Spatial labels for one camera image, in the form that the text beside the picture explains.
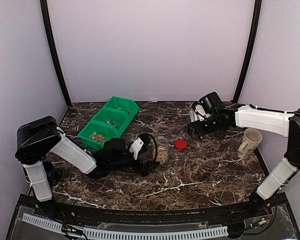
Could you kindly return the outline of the metal scoop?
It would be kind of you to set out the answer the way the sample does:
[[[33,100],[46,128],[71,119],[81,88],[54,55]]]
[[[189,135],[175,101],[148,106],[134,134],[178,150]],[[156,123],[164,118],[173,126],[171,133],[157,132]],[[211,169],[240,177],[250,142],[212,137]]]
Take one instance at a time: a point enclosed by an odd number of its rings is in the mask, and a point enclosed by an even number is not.
[[[202,116],[200,116],[199,114],[197,114],[194,110],[189,111],[189,118],[190,118],[191,123],[195,122],[195,121],[202,122],[204,120],[204,118]]]

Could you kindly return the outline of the green bin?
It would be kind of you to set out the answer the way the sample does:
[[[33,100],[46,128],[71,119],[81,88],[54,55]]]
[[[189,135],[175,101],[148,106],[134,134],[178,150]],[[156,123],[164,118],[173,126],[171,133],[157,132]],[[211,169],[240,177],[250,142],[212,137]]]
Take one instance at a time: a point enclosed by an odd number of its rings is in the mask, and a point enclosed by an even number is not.
[[[122,110],[109,107],[102,107],[91,120],[112,126],[119,137],[124,134],[131,123]]]
[[[99,121],[89,121],[77,136],[85,148],[96,151],[102,149],[106,141],[121,137],[114,126]]]

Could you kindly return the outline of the red jar lid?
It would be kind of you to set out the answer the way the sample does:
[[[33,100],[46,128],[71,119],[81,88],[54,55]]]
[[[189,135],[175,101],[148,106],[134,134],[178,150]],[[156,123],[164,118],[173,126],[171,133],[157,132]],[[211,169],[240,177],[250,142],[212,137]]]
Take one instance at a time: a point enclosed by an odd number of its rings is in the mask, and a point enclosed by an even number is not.
[[[177,139],[174,142],[174,148],[180,152],[185,151],[187,146],[188,146],[187,142],[183,139]]]

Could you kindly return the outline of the clear glass jar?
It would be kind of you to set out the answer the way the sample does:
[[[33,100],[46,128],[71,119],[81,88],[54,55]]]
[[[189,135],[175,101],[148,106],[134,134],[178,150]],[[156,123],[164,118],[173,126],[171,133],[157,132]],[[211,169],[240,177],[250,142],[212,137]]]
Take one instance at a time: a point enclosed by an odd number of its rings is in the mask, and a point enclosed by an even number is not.
[[[157,143],[157,156],[156,161],[160,163],[160,165],[165,164],[169,158],[169,141],[165,136],[159,135],[156,137]]]

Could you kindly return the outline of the green bin end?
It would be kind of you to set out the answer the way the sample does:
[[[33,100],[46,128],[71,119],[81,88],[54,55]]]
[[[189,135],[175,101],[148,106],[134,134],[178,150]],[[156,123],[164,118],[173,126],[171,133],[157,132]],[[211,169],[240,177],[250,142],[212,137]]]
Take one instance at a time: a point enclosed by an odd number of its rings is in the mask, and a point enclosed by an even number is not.
[[[140,111],[140,107],[135,101],[117,96],[113,96],[104,106],[110,109],[121,111],[130,122],[133,121],[135,116]]]

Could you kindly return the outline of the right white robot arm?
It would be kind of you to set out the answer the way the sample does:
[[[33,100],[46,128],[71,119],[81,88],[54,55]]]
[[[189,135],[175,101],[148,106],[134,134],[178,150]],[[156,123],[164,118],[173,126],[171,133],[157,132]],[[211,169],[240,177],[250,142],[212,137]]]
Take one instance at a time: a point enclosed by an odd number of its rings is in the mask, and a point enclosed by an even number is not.
[[[278,163],[272,164],[271,172],[254,191],[256,198],[245,205],[245,213],[250,217],[263,211],[264,201],[300,171],[300,108],[274,110],[224,102],[203,107],[195,103],[189,118],[188,133],[197,138],[231,127],[254,129],[264,134],[261,149],[272,151],[267,156],[277,157]]]

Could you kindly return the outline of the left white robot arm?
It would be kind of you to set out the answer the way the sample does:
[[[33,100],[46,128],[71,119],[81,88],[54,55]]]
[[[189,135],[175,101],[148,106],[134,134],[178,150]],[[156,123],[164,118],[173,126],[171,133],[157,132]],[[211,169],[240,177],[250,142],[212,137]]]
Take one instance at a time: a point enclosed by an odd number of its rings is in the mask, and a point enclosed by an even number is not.
[[[53,201],[44,167],[48,153],[59,156],[93,180],[108,176],[110,171],[145,177],[160,165],[157,146],[151,134],[142,133],[129,145],[122,138],[112,137],[104,142],[101,149],[91,153],[69,139],[54,117],[47,116],[17,130],[15,158],[25,170],[29,185],[41,203],[41,210],[48,217],[57,218],[61,208]]]

